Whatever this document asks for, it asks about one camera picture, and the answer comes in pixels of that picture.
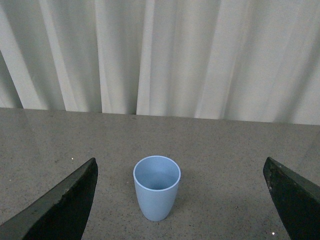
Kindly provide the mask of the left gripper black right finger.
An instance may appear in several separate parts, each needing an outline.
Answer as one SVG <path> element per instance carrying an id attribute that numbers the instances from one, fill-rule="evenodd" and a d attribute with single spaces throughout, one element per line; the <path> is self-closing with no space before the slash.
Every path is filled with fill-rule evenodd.
<path id="1" fill-rule="evenodd" d="M 320 238 L 320 187 L 268 157 L 263 175 L 278 215 L 292 240 Z"/>

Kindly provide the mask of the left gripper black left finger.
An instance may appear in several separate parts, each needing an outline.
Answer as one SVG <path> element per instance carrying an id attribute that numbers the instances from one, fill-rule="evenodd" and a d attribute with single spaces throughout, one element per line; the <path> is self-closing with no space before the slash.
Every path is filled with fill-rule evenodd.
<path id="1" fill-rule="evenodd" d="M 91 212 L 98 180 L 89 159 L 30 206 L 0 226 L 2 240 L 80 240 Z"/>

